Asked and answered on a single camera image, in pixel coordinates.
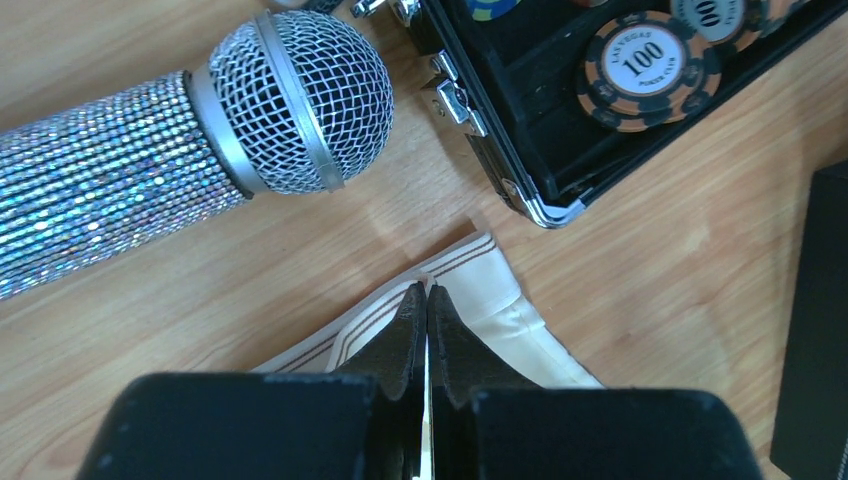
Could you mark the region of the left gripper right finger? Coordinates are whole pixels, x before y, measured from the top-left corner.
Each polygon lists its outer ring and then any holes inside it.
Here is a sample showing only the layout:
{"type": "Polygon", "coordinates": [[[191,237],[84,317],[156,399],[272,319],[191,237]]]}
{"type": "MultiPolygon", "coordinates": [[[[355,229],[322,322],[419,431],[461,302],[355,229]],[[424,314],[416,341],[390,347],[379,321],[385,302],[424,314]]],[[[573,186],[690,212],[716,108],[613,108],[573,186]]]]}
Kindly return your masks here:
{"type": "Polygon", "coordinates": [[[428,295],[438,479],[758,479],[735,414],[692,389],[544,388],[428,295]]]}

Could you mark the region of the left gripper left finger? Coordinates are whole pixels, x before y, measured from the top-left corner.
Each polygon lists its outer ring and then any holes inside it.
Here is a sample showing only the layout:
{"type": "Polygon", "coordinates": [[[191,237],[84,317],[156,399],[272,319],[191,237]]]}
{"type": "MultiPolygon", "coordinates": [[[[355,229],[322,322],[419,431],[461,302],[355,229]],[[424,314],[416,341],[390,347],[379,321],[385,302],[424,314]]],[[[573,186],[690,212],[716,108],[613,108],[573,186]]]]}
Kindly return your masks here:
{"type": "Polygon", "coordinates": [[[114,400],[81,479],[410,479],[420,470],[426,292],[328,373],[159,372],[114,400]]]}

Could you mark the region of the cream boxer underwear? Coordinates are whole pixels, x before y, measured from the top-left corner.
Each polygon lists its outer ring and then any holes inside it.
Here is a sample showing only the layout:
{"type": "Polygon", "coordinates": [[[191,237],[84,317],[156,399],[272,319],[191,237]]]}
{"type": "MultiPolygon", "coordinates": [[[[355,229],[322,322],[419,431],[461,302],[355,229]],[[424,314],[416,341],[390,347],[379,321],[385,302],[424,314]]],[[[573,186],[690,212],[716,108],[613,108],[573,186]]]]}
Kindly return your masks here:
{"type": "Polygon", "coordinates": [[[545,388],[602,388],[550,332],[489,232],[473,233],[391,278],[316,333],[259,365],[257,372],[334,370],[389,324],[416,282],[445,287],[464,325],[529,380],[545,388]]]}

